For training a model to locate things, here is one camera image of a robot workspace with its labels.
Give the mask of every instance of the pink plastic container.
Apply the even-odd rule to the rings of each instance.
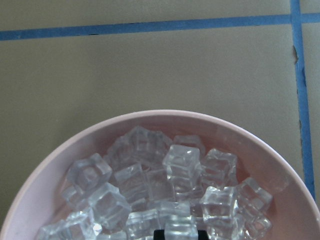
[[[59,195],[70,164],[93,153],[105,154],[114,140],[134,126],[168,136],[199,135],[207,150],[216,147],[239,157],[237,176],[252,176],[273,201],[267,216],[273,227],[265,240],[319,240],[320,213],[303,181],[270,146],[244,129],[216,117],[180,110],[134,112],[100,122],[53,151],[17,194],[0,240],[33,240],[39,228],[69,212]]]

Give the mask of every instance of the beige tile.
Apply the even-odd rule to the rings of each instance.
[[[0,31],[289,13],[283,0],[2,0]]]
[[[302,13],[320,13],[320,1],[300,0],[300,8]]]
[[[0,214],[79,131],[140,110],[216,116],[256,134],[303,177],[290,25],[0,42]]]
[[[320,207],[320,23],[302,26],[305,76],[309,100],[315,195]]]

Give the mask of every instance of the round container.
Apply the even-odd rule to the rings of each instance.
[[[303,181],[270,146],[246,130],[205,114],[180,110],[134,112],[100,122],[71,137],[33,171],[17,194],[2,226],[0,240],[33,240],[43,225],[69,210],[60,191],[68,167],[93,153],[105,154],[115,139],[140,125],[169,137],[196,134],[207,150],[218,148],[239,158],[237,176],[257,180],[273,195],[265,240],[318,240],[320,213]]]

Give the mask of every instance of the horizontal blue tape strip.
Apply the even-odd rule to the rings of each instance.
[[[305,13],[301,15],[301,22],[307,23],[320,23],[320,13]]]
[[[291,0],[291,21],[293,44],[298,56],[295,64],[296,87],[298,92],[298,107],[301,123],[302,164],[304,183],[315,199],[315,179],[311,147],[311,131],[309,119],[308,91],[305,76],[304,43],[299,0]]]
[[[290,24],[290,15],[244,16],[195,20],[121,23],[108,25],[69,26],[27,30],[0,31],[0,41],[58,38],[87,35],[127,34],[191,29]]]

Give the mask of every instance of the blue line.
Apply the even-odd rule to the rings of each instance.
[[[244,16],[0,31],[0,41],[87,35],[127,34],[191,29],[290,24],[290,15]]]
[[[298,56],[295,64],[296,87],[298,92],[298,107],[301,123],[302,163],[304,183],[315,199],[315,180],[312,160],[311,132],[309,120],[308,92],[305,76],[304,43],[299,0],[290,0],[293,44]]]
[[[305,13],[301,15],[301,22],[307,23],[320,23],[320,13]]]

